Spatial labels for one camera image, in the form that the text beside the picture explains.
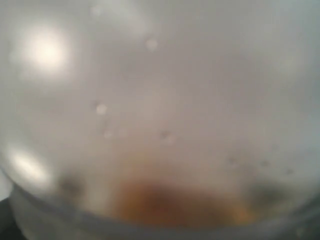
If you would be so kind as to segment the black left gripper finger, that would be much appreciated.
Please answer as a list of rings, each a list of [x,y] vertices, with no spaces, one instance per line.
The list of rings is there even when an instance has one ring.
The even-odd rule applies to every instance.
[[[0,240],[23,240],[24,236],[18,228],[9,199],[0,201]]]

